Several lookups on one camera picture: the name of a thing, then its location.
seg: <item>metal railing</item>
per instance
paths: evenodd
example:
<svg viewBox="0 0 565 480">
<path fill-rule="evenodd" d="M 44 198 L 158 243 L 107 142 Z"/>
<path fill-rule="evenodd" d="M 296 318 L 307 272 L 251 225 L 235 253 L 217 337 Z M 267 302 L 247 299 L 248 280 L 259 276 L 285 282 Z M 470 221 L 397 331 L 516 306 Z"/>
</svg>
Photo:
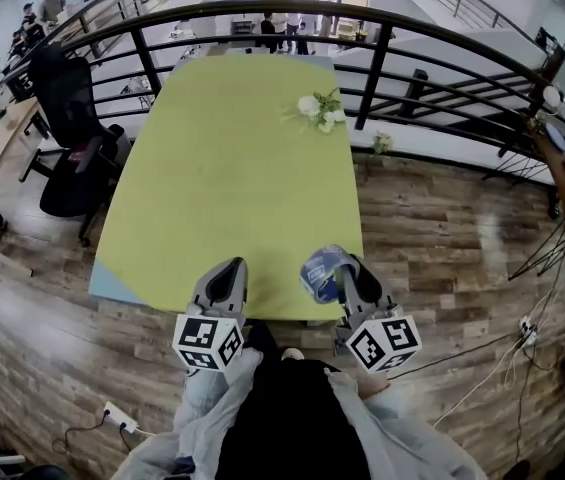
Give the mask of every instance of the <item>metal railing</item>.
<svg viewBox="0 0 565 480">
<path fill-rule="evenodd" d="M 484 0 L 435 0 L 469 28 L 512 28 L 535 43 L 524 30 Z"/>
<path fill-rule="evenodd" d="M 124 34 L 130 34 L 134 48 L 117 53 L 115 55 L 100 57 L 91 62 L 92 67 L 114 62 L 118 59 L 135 57 L 139 59 L 138 65 L 142 69 L 129 72 L 116 73 L 115 76 L 100 79 L 94 85 L 106 85 L 123 79 L 144 76 L 148 79 L 146 91 L 142 96 L 157 96 L 162 88 L 160 76 L 171 72 L 175 65 L 161 65 L 152 55 L 154 52 L 165 51 L 173 48 L 191 45 L 212 45 L 239 42 L 244 45 L 245 41 L 262 42 L 279 40 L 297 40 L 297 36 L 287 35 L 221 35 L 208 37 L 192 37 L 183 40 L 173 40 L 164 43 L 147 44 L 145 31 L 156 25 L 173 23 L 176 21 L 195 20 L 205 17 L 224 15 L 238 15 L 243 13 L 267 13 L 267 12 L 296 12 L 314 15 L 329 15 L 340 18 L 351 18 L 379 25 L 380 31 L 376 43 L 360 43 L 348 39 L 322 36 L 306 36 L 306 40 L 314 43 L 335 44 L 345 48 L 360 48 L 373 52 L 368 67 L 335 64 L 335 69 L 341 73 L 355 75 L 353 78 L 357 83 L 353 87 L 340 87 L 340 93 L 352 96 L 359 100 L 354 106 L 345 105 L 348 116 L 355 118 L 356 129 L 363 129 L 369 119 L 383 120 L 400 124 L 421 126 L 432 130 L 453 133 L 467 139 L 476 140 L 485 144 L 522 153 L 530 158 L 538 158 L 533 148 L 533 141 L 528 135 L 524 120 L 534 116 L 543 106 L 542 90 L 551 84 L 555 74 L 555 63 L 549 63 L 541 73 L 520 64 L 506 55 L 494 50 L 483 43 L 472 40 L 464 35 L 452 32 L 448 29 L 438 27 L 429 23 L 413 20 L 407 16 L 388 13 L 377 9 L 358 7 L 347 4 L 334 4 L 330 2 L 316 2 L 308 0 L 237 0 L 206 2 L 198 5 L 184 6 L 165 11 L 155 12 L 131 19 L 114 23 L 106 28 L 93 31 L 83 37 L 78 37 L 63 44 L 66 54 L 76 52 L 90 44 L 103 40 L 116 38 Z M 455 45 L 463 50 L 472 52 L 474 55 L 486 58 L 493 63 L 499 64 L 503 74 L 498 76 L 486 76 L 472 71 L 466 67 L 452 64 L 436 59 L 429 55 L 409 52 L 389 46 L 394 29 L 403 29 L 429 36 L 446 43 Z M 428 80 L 428 76 L 422 70 L 416 70 L 414 76 L 394 73 L 386 69 L 390 68 L 392 56 L 406 57 L 419 61 L 422 66 L 433 65 L 457 73 L 464 77 L 464 81 L 454 84 L 444 84 Z M 30 96 L 23 89 L 21 79 L 26 77 L 27 66 L 21 66 L 11 73 L 6 82 L 18 99 Z M 387 88 L 386 82 L 400 82 Z M 404 92 L 404 84 L 409 89 Z M 461 98 L 462 101 L 479 104 L 493 109 L 494 114 L 478 116 L 461 110 L 457 105 L 445 104 L 441 98 Z M 107 101 L 127 99 L 128 94 L 112 95 Z M 513 97 L 520 103 L 520 107 L 509 108 L 504 106 L 502 98 Z M 394 104 L 401 106 L 401 112 L 387 112 L 386 107 Z M 142 106 L 130 110 L 121 110 L 100 114 L 101 119 L 109 119 L 120 116 L 146 114 L 149 108 Z M 443 125 L 427 119 L 428 111 L 445 113 L 459 118 L 466 124 L 475 123 L 478 127 L 474 130 L 466 126 L 454 124 Z M 565 118 L 557 116 L 565 127 Z"/>
<path fill-rule="evenodd" d="M 54 28 L 35 48 L 25 55 L 18 65 L 25 64 L 34 50 L 44 48 L 53 42 L 63 45 L 77 40 L 96 30 L 105 29 L 114 24 L 130 18 L 137 18 L 153 12 L 160 4 L 168 0 L 90 0 L 87 4 L 73 14 L 67 21 Z M 107 38 L 93 42 L 80 49 L 75 49 L 72 54 L 96 60 L 105 55 L 119 38 Z"/>
</svg>

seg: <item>chair leg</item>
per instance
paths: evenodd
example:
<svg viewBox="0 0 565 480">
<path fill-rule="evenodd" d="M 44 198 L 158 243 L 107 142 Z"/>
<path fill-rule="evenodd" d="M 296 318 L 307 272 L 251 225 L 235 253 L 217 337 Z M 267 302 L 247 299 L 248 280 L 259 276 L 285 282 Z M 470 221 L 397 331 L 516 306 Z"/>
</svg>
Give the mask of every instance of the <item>chair leg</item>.
<svg viewBox="0 0 565 480">
<path fill-rule="evenodd" d="M 78 234 L 78 238 L 80 239 L 82 247 L 89 247 L 91 245 L 91 240 L 86 237 L 86 233 L 89 229 L 91 221 L 93 220 L 93 217 L 95 217 L 95 214 L 98 211 L 98 208 L 99 206 L 93 208 L 84 216 L 84 220 L 82 221 L 82 225 L 80 226 L 80 233 Z"/>
</svg>

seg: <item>wooden floor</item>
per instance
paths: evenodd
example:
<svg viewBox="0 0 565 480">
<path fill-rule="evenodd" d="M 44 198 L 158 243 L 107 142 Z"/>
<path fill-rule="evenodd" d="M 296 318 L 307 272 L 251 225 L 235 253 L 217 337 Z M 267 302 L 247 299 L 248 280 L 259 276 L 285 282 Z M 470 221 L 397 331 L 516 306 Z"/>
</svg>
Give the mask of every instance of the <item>wooden floor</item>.
<svg viewBox="0 0 565 480">
<path fill-rule="evenodd" d="M 87 294 L 102 228 L 93 246 L 78 245 L 79 222 L 43 214 L 45 179 L 16 181 L 26 157 L 19 144 L 0 173 L 0 211 L 12 232 L 0 247 L 34 269 L 28 280 L 0 268 L 0 425 L 5 437 L 34 463 L 67 464 L 51 442 L 69 426 L 99 422 L 111 400 L 143 429 L 169 429 L 183 389 L 183 370 L 170 349 L 175 317 L 100 301 Z M 482 182 L 473 171 L 430 163 L 356 156 L 365 256 L 388 279 L 394 298 L 414 316 L 424 341 L 409 368 L 515 333 L 519 319 L 545 295 L 556 269 L 507 281 L 554 223 L 546 194 L 504 180 Z M 565 357 L 565 265 L 555 300 L 546 309 L 536 363 Z M 329 326 L 274 326 L 279 340 L 307 355 L 350 369 L 334 358 Z M 392 384 L 396 407 L 434 422 L 495 366 L 515 342 L 489 348 L 402 377 Z M 516 455 L 518 399 L 527 360 L 516 356 L 517 382 L 497 375 L 439 426 L 498 479 Z M 522 405 L 522 457 L 535 478 L 565 451 L 565 382 L 559 370 L 530 370 Z M 108 478 L 125 456 L 116 429 L 71 435 L 80 478 Z"/>
</svg>

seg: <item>white cable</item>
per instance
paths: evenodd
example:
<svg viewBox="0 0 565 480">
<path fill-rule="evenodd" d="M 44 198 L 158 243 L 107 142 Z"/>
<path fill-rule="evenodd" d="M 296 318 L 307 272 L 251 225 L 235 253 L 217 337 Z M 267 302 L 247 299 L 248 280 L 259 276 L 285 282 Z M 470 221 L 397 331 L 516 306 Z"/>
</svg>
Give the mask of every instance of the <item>white cable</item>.
<svg viewBox="0 0 565 480">
<path fill-rule="evenodd" d="M 433 424 L 433 428 L 437 427 L 439 425 L 439 423 L 446 418 L 449 414 L 451 414 L 453 411 L 455 411 L 458 407 L 460 407 L 460 405 L 462 405 L 462 403 L 469 398 L 473 393 L 475 393 L 482 385 L 486 384 L 486 382 L 495 374 L 495 372 L 497 372 L 500 369 L 500 366 L 502 366 L 502 363 L 504 362 L 504 359 L 506 358 L 506 356 L 508 356 L 511 351 L 513 349 L 515 349 L 515 347 L 517 347 L 521 342 L 522 342 L 523 338 L 520 338 L 518 341 L 516 341 L 513 346 L 507 350 L 504 355 L 502 356 L 502 358 L 500 359 L 500 361 L 498 362 L 498 364 L 496 365 L 495 368 L 493 368 L 493 370 L 491 371 L 491 373 L 489 373 L 482 382 L 480 382 L 477 386 L 475 386 L 471 391 L 469 391 L 464 398 L 462 398 L 462 400 L 460 400 L 457 404 L 455 404 L 453 407 L 451 407 L 451 409 L 449 411 L 447 411 L 445 414 L 443 414 L 442 416 L 440 416 L 440 418 L 438 418 L 438 421 L 436 421 Z"/>
<path fill-rule="evenodd" d="M 139 428 L 136 428 L 135 431 L 143 436 L 147 436 L 147 437 L 153 437 L 155 434 L 152 434 L 151 432 L 146 432 L 145 430 L 140 430 Z"/>
<path fill-rule="evenodd" d="M 506 391 L 511 391 L 515 387 L 515 382 L 517 381 L 517 373 L 515 371 L 515 358 L 518 356 L 524 344 L 520 346 L 513 354 L 513 358 L 511 358 L 511 362 L 509 363 L 509 367 L 506 369 L 506 375 L 504 375 L 504 389 Z M 513 383 L 509 386 L 509 372 L 511 371 L 511 366 L 513 366 Z"/>
</svg>

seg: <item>office chair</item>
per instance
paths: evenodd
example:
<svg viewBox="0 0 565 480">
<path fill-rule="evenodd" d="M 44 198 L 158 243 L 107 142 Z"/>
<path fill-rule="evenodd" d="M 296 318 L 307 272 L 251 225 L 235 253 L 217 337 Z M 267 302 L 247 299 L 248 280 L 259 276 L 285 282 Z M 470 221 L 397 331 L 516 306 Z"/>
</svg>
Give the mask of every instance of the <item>office chair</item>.
<svg viewBox="0 0 565 480">
<path fill-rule="evenodd" d="M 28 75 L 53 137 L 66 149 L 52 169 L 40 161 L 40 151 L 35 152 L 20 181 L 31 170 L 47 176 L 40 209 L 55 217 L 84 215 L 78 236 L 88 247 L 89 224 L 100 206 L 110 201 L 115 190 L 111 182 L 121 173 L 114 159 L 124 129 L 102 126 L 95 112 L 89 63 L 66 59 L 59 43 L 34 53 Z"/>
</svg>

